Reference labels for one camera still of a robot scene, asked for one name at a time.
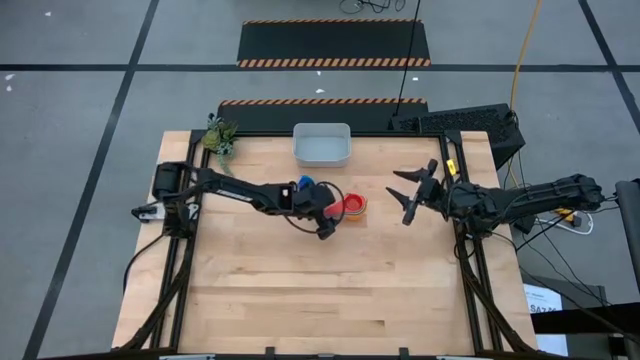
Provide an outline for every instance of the concrete floor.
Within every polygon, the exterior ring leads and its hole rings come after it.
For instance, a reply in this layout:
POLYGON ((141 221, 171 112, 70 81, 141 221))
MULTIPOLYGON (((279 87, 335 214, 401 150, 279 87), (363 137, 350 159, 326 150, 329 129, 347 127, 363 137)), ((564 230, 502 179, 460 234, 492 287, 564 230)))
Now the concrete floor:
MULTIPOLYGON (((337 3, 160 0, 139 63, 233 64, 243 20, 347 17, 337 3)), ((0 1, 0 194, 7 209, 0 217, 2 359, 25 352, 126 70, 16 71, 8 64, 126 65, 149 4, 0 1)), ((640 4, 589 4, 617 63, 640 64, 640 4)), ((356 17, 411 17, 415 5, 407 0, 401 13, 367 9, 356 17)), ((433 63, 515 64, 534 5, 423 1, 420 18, 433 63)), ((525 63, 607 64, 575 0, 544 2, 525 63)), ((426 97, 432 110, 508 102, 511 73, 464 70, 411 72, 405 95, 426 97)), ((146 198, 163 131, 204 127, 223 99, 393 97, 401 79, 401 72, 137 72, 39 356, 110 348, 122 273, 139 229, 129 210, 146 198), (318 88, 326 92, 317 95, 318 88)), ((640 74, 624 73, 624 79, 640 96, 640 74)), ((527 182, 581 172, 611 194, 616 181, 640 177, 638 130, 610 72, 523 73, 516 110, 527 141, 527 182)), ((594 218, 590 236, 549 234, 583 281, 604 285, 612 302, 638 301, 618 213, 594 218)), ((559 264, 545 239, 535 246, 559 264)), ((559 277, 528 249, 519 259, 533 274, 559 277)))

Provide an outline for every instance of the wooden tabletop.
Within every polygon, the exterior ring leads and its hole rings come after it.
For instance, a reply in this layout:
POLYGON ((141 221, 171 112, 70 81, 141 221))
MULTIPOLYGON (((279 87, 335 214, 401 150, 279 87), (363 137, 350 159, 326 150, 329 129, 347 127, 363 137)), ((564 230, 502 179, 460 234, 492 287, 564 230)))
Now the wooden tabletop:
MULTIPOLYGON (((189 132, 166 132, 158 162, 183 161, 188 139, 189 132)), ((436 178, 442 178, 438 140, 352 140, 349 164, 336 169, 299 168, 290 138, 241 138, 235 144, 230 166, 236 177, 258 184, 297 181, 302 174, 331 181, 344 192, 365 195, 366 216, 345 221, 320 241, 281 217, 206 195, 180 352, 262 354, 275 346, 279 354, 395 355, 399 347, 412 355, 473 353, 451 223, 420 208, 413 224, 404 226, 400 205, 385 191, 390 186, 413 194, 416 184, 392 170, 415 170, 431 158, 440 163, 436 178)), ((499 186, 486 133, 463 133, 463 147, 471 181, 499 186)), ((220 171, 215 157, 210 166, 220 171)), ((157 237, 161 226, 142 225, 137 249, 157 237)), ((314 229, 311 222, 301 226, 314 229)), ((510 237, 508 227, 497 232, 510 237)), ((161 242, 133 265, 114 346, 126 342, 155 306, 168 244, 161 242)), ((484 247, 498 308, 535 347, 512 246, 491 237, 484 247)), ((478 308, 484 346, 490 348, 486 314, 478 308)), ((166 316, 172 319, 173 310, 166 316)), ((163 344, 171 321, 165 324, 163 344)))

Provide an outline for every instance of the orange and black striped mat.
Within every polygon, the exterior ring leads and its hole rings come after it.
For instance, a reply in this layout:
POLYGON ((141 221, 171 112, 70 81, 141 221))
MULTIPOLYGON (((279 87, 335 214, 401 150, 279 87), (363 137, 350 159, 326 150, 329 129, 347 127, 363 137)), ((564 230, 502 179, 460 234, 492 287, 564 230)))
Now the orange and black striped mat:
POLYGON ((225 100, 218 116, 238 124, 241 134, 290 135, 298 123, 346 123, 354 134, 386 132, 400 116, 427 112, 422 98, 225 100))
POLYGON ((246 21, 238 50, 242 68, 394 69, 430 64, 424 24, 412 19, 246 21))

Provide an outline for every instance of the white container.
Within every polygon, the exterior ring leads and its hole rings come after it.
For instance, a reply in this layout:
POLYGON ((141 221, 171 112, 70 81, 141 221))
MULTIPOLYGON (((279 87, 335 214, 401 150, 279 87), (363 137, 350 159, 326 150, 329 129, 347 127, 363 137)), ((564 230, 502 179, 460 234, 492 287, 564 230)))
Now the white container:
POLYGON ((293 155, 301 167, 343 167, 351 156, 351 128, 341 123, 297 124, 293 155))

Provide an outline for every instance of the white paper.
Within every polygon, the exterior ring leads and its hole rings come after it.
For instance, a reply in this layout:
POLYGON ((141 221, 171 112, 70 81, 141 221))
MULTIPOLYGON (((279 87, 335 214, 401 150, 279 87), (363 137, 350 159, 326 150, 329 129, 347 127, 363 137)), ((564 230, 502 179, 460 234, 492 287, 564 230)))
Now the white paper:
MULTIPOLYGON (((524 292, 527 295, 530 314, 562 310, 562 297, 553 290, 525 284, 524 292)), ((536 335, 536 340, 538 348, 542 351, 569 356, 565 335, 536 335)))

